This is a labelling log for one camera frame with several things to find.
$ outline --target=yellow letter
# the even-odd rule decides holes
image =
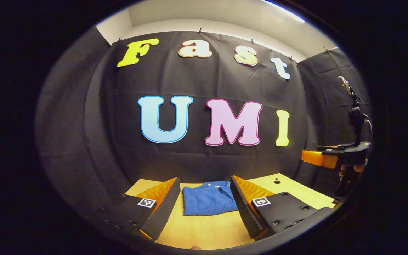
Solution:
[[[159,40],[155,38],[155,39],[149,39],[149,40],[143,40],[139,42],[130,43],[128,45],[128,50],[125,53],[124,58],[118,63],[118,67],[138,63],[139,58],[137,58],[136,55],[138,53],[140,54],[140,56],[146,55],[147,51],[149,50],[150,45],[157,45],[158,42]]]
[[[200,58],[208,58],[212,56],[210,45],[203,40],[189,40],[182,43],[182,47],[178,50],[178,54],[182,57],[191,58],[198,56]]]
[[[257,63],[259,63],[257,58],[254,56],[256,55],[256,50],[254,50],[253,48],[239,45],[235,47],[235,52],[237,52],[237,54],[234,55],[235,61],[237,61],[238,63],[251,66],[257,65]]]
[[[277,116],[280,119],[280,127],[278,132],[277,146],[286,146],[289,144],[288,139],[288,118],[289,113],[283,110],[277,111]]]

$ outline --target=letter m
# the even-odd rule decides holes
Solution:
[[[207,101],[207,107],[212,111],[212,120],[210,123],[210,135],[205,139],[205,143],[213,146],[225,143],[225,140],[221,137],[221,129],[223,129],[228,142],[233,144],[243,129],[242,137],[238,139],[238,143],[241,145],[258,144],[257,126],[262,104],[246,102],[237,118],[229,105],[226,100],[215,99]]]

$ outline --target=white wall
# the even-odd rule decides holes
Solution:
[[[119,37],[124,39],[124,35],[133,27],[128,10],[129,8],[125,8],[96,25],[109,44],[117,42]]]
[[[245,39],[249,42],[251,42],[251,39],[253,39],[254,43],[282,53],[286,56],[292,56],[293,59],[297,62],[306,58],[302,53],[293,49],[289,45],[286,45],[285,43],[280,42],[273,37],[265,35],[261,32],[257,32],[242,26],[226,22],[210,21],[207,19],[172,19],[169,21],[157,21],[148,24],[142,24],[127,29],[121,37],[122,39],[126,39],[142,34],[151,34],[166,31],[199,31],[199,28],[202,28],[202,32],[229,35],[240,39]]]

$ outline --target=folded shirt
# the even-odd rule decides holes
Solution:
[[[229,181],[207,181],[199,187],[183,188],[183,215],[208,216],[237,210]]]

